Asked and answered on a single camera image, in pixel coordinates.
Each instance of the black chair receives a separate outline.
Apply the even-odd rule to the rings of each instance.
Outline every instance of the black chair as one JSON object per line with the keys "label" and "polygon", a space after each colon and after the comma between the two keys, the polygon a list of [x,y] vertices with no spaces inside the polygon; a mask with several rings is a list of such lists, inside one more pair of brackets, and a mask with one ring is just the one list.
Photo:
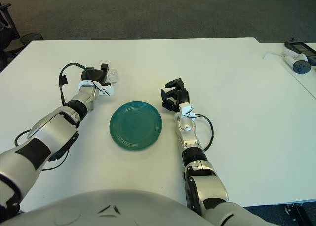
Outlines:
{"label": "black chair", "polygon": [[13,40],[20,38],[20,34],[9,14],[9,6],[11,6],[11,4],[2,5],[0,2],[0,60],[3,63],[3,69],[8,65],[8,57],[16,57],[17,55],[14,53],[24,48],[22,46],[15,50],[4,52]]}

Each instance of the black device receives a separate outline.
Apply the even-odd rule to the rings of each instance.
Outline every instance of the black device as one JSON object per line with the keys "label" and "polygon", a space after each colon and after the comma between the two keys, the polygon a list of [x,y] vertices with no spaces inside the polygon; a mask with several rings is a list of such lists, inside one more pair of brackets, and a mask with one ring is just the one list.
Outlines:
{"label": "black device", "polygon": [[304,42],[297,38],[292,38],[284,43],[285,47],[297,52],[303,53],[307,57],[309,63],[312,66],[316,66],[316,51],[307,46]]}

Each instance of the white cable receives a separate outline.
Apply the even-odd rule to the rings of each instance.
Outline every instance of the white cable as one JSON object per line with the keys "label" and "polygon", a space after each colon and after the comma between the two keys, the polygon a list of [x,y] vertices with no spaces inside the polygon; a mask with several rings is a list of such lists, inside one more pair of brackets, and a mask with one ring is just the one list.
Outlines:
{"label": "white cable", "polygon": [[275,52],[267,52],[264,56],[263,56],[263,60],[265,60],[267,58],[268,55],[276,55],[276,56],[279,56],[281,58],[284,58],[281,54],[278,54],[278,53],[275,53]]}

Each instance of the robotic arm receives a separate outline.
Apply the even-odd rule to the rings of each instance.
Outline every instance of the robotic arm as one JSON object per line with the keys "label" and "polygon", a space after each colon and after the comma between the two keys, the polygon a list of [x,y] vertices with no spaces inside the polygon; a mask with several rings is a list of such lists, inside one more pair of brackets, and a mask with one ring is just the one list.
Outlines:
{"label": "robotic arm", "polygon": [[241,206],[229,203],[228,195],[196,136],[195,114],[192,112],[189,93],[182,80],[165,85],[174,88],[161,90],[162,106],[175,111],[178,146],[184,164],[184,181],[187,207],[215,226],[272,226]]}
{"label": "robotic arm", "polygon": [[35,183],[45,163],[60,159],[69,150],[78,138],[80,122],[93,110],[94,100],[99,95],[113,94],[111,84],[105,83],[107,72],[107,66],[105,69],[101,67],[101,70],[83,71],[78,94],[37,122],[25,143],[0,155],[2,220],[19,212],[20,202]]}

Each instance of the gray carpet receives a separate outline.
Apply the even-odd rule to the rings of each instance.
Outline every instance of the gray carpet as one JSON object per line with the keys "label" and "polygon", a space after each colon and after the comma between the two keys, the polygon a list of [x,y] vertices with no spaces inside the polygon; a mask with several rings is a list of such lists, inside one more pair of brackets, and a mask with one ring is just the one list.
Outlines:
{"label": "gray carpet", "polygon": [[[46,40],[255,37],[316,43],[316,0],[1,0],[21,35]],[[316,203],[304,204],[316,225]],[[284,205],[247,207],[295,226]]]}

